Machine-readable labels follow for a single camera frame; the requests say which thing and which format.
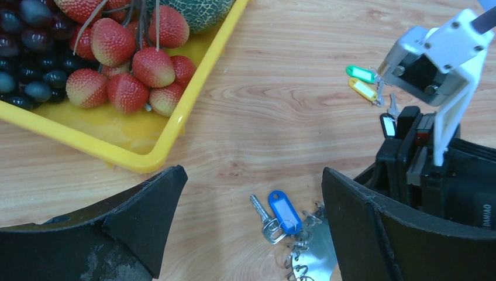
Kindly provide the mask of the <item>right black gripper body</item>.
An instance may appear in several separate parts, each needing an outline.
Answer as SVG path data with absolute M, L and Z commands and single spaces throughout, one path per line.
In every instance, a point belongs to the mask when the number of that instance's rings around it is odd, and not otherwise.
M 376 160 L 355 181 L 408 207 L 459 224 L 495 228 L 495 149 L 460 139 L 434 164 L 435 114 L 405 107 Z

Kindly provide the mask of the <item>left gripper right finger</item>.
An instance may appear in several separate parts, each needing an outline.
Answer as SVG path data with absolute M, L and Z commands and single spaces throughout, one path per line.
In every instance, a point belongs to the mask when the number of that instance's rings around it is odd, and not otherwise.
M 422 213 L 332 168 L 322 196 L 343 280 L 494 280 L 495 232 Z

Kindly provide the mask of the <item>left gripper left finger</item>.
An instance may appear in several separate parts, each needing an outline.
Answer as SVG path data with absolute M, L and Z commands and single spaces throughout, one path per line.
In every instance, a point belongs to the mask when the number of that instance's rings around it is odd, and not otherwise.
M 2 280 L 152 280 L 188 176 L 148 180 L 42 224 L 1 228 Z

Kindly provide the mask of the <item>blue tag key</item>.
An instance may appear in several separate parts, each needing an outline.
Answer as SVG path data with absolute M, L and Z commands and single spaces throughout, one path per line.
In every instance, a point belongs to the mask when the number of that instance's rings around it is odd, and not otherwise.
M 274 190 L 267 197 L 273 215 L 268 213 L 254 194 L 250 195 L 250 202 L 261 218 L 261 233 L 270 244 L 275 245 L 302 230 L 302 221 L 283 191 Z

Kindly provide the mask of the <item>black tag key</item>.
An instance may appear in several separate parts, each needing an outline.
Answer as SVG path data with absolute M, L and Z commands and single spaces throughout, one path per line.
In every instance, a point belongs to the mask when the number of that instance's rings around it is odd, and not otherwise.
M 390 107 L 387 109 L 387 112 L 380 115 L 381 127 L 385 139 L 392 139 L 395 137 L 397 118 L 399 117 L 395 93 L 390 94 L 390 99 L 391 103 Z

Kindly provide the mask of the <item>yellow plastic tray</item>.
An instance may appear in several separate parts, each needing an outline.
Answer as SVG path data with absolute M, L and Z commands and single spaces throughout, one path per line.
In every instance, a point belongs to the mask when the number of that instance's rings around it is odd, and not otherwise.
M 144 110 L 125 115 L 111 104 L 81 109 L 64 101 L 34 111 L 1 102 L 1 120 L 136 173 L 154 172 L 184 133 L 197 98 L 246 5 L 247 1 L 235 1 L 223 23 L 192 35 L 183 47 L 171 51 L 189 57 L 197 70 L 170 118 Z

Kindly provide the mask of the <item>green tag key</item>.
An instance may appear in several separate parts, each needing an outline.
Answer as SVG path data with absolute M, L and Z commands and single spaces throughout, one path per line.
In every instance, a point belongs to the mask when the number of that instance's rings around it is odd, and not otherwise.
M 362 68 L 359 66 L 349 65 L 346 67 L 345 71 L 350 77 L 357 78 L 365 83 L 377 84 L 381 80 L 377 70 L 372 67 Z

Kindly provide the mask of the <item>red lychee cluster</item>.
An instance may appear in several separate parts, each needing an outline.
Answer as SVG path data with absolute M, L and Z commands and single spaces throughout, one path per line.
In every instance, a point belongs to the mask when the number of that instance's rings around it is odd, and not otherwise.
M 197 68 L 187 56 L 170 55 L 186 44 L 190 27 L 174 8 L 159 1 L 56 1 L 84 35 L 97 70 L 83 68 L 66 82 L 69 101 L 79 108 L 110 102 L 123 114 L 143 108 L 170 116 Z

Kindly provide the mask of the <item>dark purple grape bunch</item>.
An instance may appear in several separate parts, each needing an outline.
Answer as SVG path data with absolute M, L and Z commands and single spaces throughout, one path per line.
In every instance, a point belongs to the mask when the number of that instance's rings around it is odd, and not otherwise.
M 78 30 L 54 1 L 1 1 L 1 101 L 26 110 L 64 102 L 70 74 L 99 67 L 87 35 L 72 50 Z

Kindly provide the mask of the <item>green netted melon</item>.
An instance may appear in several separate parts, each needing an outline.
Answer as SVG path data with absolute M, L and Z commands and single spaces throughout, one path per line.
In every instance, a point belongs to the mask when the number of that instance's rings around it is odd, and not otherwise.
M 230 12 L 234 0 L 165 0 L 159 1 L 178 11 L 187 21 L 190 32 L 204 33 L 220 23 Z

